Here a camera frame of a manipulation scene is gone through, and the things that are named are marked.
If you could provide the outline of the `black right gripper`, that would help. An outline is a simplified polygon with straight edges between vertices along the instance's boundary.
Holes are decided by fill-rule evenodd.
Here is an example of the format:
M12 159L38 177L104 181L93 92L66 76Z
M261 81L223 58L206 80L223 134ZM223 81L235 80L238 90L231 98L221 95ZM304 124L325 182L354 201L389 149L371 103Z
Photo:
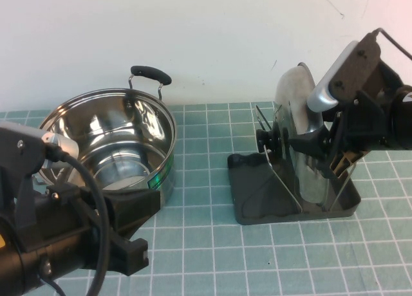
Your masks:
M386 150L390 146L388 116L383 107L365 91L358 91L349 103L338 103L328 110L328 121L339 117L341 132L337 135L339 149L333 157L330 168L340 177L359 160L359 152ZM297 134L288 139L294 151L318 160L331 157L337 126L329 130L325 125L305 134Z

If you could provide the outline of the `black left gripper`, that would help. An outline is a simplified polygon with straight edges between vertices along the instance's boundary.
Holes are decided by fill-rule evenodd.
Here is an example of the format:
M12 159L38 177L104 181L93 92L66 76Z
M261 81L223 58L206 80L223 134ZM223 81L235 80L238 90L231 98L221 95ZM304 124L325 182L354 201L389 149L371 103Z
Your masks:
M153 189L103 190L114 235L110 241L111 272L133 275L149 265L148 242L130 241L133 234L161 209L161 193ZM35 191L38 237L31 251L33 268L96 268L100 251L100 218L84 188Z

